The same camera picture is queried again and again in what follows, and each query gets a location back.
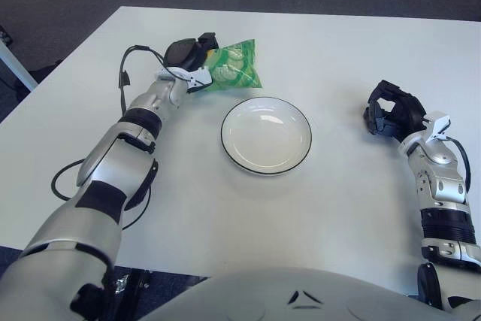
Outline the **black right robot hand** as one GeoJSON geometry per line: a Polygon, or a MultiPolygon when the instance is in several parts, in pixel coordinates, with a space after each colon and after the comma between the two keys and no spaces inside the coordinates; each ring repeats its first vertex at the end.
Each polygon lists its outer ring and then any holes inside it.
{"type": "Polygon", "coordinates": [[[417,97],[381,80],[368,98],[363,119],[372,135],[404,140],[408,135],[426,130],[426,111],[417,97]]]}

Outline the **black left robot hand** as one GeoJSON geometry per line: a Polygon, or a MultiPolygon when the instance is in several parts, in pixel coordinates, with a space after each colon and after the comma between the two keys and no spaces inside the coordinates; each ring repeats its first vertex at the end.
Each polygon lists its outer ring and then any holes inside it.
{"type": "Polygon", "coordinates": [[[218,48],[215,32],[205,32],[198,38],[175,41],[165,51],[164,65],[195,71],[204,64],[207,53],[218,48]]]}

